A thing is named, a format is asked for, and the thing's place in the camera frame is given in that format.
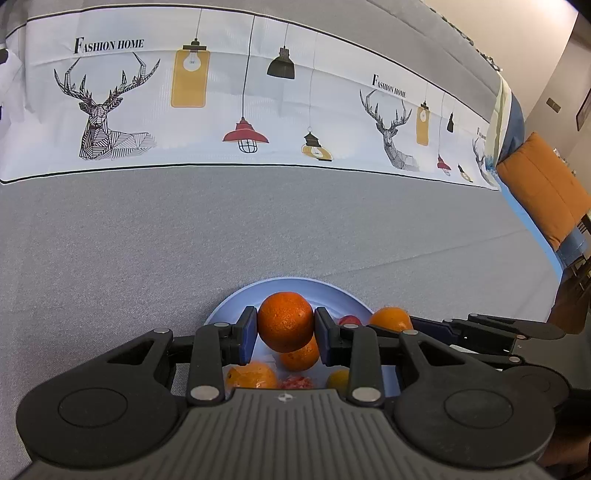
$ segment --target yellow lamp illustration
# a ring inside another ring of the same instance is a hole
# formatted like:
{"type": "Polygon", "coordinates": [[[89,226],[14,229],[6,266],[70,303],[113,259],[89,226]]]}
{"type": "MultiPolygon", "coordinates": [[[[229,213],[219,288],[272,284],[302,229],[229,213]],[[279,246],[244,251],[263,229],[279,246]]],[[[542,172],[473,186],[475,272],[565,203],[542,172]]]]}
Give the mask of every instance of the yellow lamp illustration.
{"type": "Polygon", "coordinates": [[[466,181],[469,181],[470,183],[474,183],[472,181],[472,179],[468,176],[468,174],[464,171],[464,169],[462,168],[461,165],[457,166],[457,169],[460,171],[460,175],[462,176],[462,178],[466,181]]]}
{"type": "Polygon", "coordinates": [[[301,152],[304,155],[307,155],[310,158],[315,158],[316,160],[332,161],[332,155],[330,152],[320,145],[318,138],[312,135],[312,132],[309,132],[304,137],[304,140],[306,141],[306,144],[302,145],[301,148],[301,152]]]}
{"type": "Polygon", "coordinates": [[[417,143],[429,145],[429,116],[431,112],[427,106],[427,102],[421,103],[421,106],[417,108],[417,143]]]}
{"type": "Polygon", "coordinates": [[[190,45],[183,45],[174,58],[173,91],[170,105],[176,108],[201,108],[205,106],[207,71],[211,52],[200,45],[197,38],[190,45]]]}

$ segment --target red apple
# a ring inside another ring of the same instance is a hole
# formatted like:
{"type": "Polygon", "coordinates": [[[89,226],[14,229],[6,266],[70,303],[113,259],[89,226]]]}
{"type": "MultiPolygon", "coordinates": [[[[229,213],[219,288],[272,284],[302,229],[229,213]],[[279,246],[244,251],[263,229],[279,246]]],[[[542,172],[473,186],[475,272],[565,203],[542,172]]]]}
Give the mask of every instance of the red apple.
{"type": "Polygon", "coordinates": [[[359,325],[360,327],[363,325],[361,320],[359,320],[355,315],[345,315],[343,318],[339,320],[339,325],[347,325],[348,323],[354,323],[355,325],[359,325]]]}

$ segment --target fruit plate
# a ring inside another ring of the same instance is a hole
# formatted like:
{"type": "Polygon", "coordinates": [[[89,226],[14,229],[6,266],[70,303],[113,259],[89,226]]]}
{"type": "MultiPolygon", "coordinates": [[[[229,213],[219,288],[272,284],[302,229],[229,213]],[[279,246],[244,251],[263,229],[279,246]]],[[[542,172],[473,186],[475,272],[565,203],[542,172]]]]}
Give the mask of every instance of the fruit plate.
{"type": "MultiPolygon", "coordinates": [[[[261,303],[269,296],[280,291],[294,291],[302,295],[312,306],[325,307],[335,322],[345,315],[355,315],[365,325],[372,316],[371,309],[350,293],[329,283],[313,278],[278,277],[261,280],[234,292],[218,305],[205,323],[236,323],[245,307],[252,305],[258,310],[261,303]]],[[[252,360],[269,364],[276,372],[279,381],[289,375],[302,375],[312,380],[315,388],[324,388],[326,379],[334,370],[343,367],[326,367],[318,360],[316,364],[303,372],[289,372],[281,364],[279,354],[271,350],[257,337],[252,360]]],[[[224,368],[224,374],[230,368],[224,368]]],[[[384,388],[387,396],[398,395],[398,381],[394,367],[382,367],[384,388]]]]}

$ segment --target white wall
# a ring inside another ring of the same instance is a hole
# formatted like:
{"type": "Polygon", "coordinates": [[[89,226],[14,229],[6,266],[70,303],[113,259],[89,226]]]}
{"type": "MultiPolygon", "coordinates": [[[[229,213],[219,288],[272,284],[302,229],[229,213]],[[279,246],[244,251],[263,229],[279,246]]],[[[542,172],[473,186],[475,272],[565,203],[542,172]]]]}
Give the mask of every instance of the white wall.
{"type": "Polygon", "coordinates": [[[573,151],[579,137],[576,115],[591,89],[591,48],[571,38],[540,99],[525,122],[525,136],[538,132],[564,158],[573,151]],[[560,105],[556,113],[546,100],[560,105]]]}
{"type": "Polygon", "coordinates": [[[566,0],[424,0],[503,69],[527,117],[569,40],[577,11],[566,0]]]}
{"type": "Polygon", "coordinates": [[[591,193],[591,118],[587,118],[579,133],[579,141],[566,160],[584,189],[591,193]]]}

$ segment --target tangerine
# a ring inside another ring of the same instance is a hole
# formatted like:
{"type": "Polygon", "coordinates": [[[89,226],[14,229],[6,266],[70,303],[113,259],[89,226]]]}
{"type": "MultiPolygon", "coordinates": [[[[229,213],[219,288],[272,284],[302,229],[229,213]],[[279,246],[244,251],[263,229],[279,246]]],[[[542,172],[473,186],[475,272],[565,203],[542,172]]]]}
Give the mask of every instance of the tangerine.
{"type": "Polygon", "coordinates": [[[290,353],[282,353],[279,356],[281,363],[290,372],[300,372],[312,368],[320,358],[316,338],[312,335],[312,339],[299,350],[290,353]]]}
{"type": "Polygon", "coordinates": [[[235,365],[226,374],[228,388],[277,388],[279,381],[275,372],[263,362],[235,365]]]}
{"type": "Polygon", "coordinates": [[[349,369],[342,368],[332,372],[326,379],[326,388],[334,388],[341,395],[347,394],[347,386],[349,384],[349,369]]]}
{"type": "Polygon", "coordinates": [[[394,332],[413,329],[413,324],[410,321],[408,313],[398,307],[384,307],[383,309],[379,309],[371,316],[369,324],[387,328],[394,332]]]}
{"type": "Polygon", "coordinates": [[[258,333],[278,353],[304,347],[314,334],[314,314],[304,297],[292,291],[274,293],[258,310],[258,333]]]}

